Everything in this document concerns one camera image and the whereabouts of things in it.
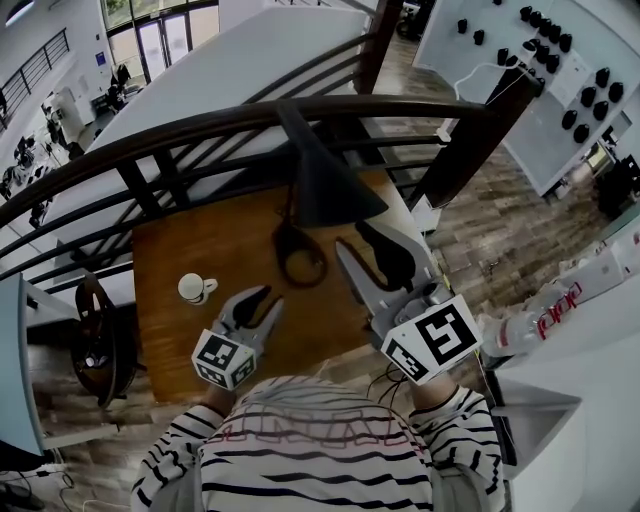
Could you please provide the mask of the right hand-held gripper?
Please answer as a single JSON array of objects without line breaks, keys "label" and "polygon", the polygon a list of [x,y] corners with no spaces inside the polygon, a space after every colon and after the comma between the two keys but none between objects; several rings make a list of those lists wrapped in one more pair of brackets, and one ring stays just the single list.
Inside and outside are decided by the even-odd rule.
[{"label": "right hand-held gripper", "polygon": [[[349,242],[335,241],[337,261],[356,300],[381,339],[379,351],[407,379],[423,385],[480,348],[482,337],[461,295],[435,282],[418,244],[388,225],[358,221],[355,229],[373,251],[374,269]],[[401,297],[400,290],[407,295]]]}]

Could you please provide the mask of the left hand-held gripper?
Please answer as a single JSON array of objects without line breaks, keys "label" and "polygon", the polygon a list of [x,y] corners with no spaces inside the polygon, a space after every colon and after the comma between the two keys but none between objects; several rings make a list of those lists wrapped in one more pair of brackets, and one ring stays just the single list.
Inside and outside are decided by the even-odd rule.
[{"label": "left hand-held gripper", "polygon": [[192,353],[193,366],[201,379],[233,391],[253,375],[284,307],[284,299],[278,298],[258,325],[248,328],[270,292],[269,285],[255,286],[224,303],[212,327],[202,331]]}]

